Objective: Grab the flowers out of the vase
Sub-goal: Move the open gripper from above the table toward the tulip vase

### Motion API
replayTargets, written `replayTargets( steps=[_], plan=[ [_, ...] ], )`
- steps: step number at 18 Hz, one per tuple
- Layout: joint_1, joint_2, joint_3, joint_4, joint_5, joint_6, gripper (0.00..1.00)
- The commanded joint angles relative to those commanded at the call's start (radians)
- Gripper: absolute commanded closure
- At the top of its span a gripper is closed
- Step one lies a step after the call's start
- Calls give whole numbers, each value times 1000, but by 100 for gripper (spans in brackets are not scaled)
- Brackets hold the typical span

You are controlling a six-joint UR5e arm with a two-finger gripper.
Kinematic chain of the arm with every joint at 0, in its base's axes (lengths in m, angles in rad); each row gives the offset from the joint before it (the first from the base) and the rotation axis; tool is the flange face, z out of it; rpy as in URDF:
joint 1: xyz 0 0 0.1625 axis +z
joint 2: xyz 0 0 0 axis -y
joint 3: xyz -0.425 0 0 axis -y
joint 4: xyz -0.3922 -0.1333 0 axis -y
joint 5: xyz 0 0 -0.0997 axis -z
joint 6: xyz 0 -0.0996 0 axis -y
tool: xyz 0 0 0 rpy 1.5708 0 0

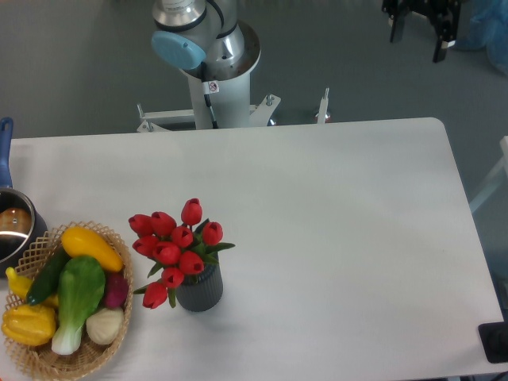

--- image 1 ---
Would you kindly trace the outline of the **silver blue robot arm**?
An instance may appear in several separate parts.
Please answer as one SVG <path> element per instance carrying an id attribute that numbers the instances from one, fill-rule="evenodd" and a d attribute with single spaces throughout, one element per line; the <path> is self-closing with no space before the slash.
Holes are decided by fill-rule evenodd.
<path id="1" fill-rule="evenodd" d="M 152 49 L 164 62 L 202 81 L 237 76 L 247 48 L 236 1 L 156 1 Z"/>

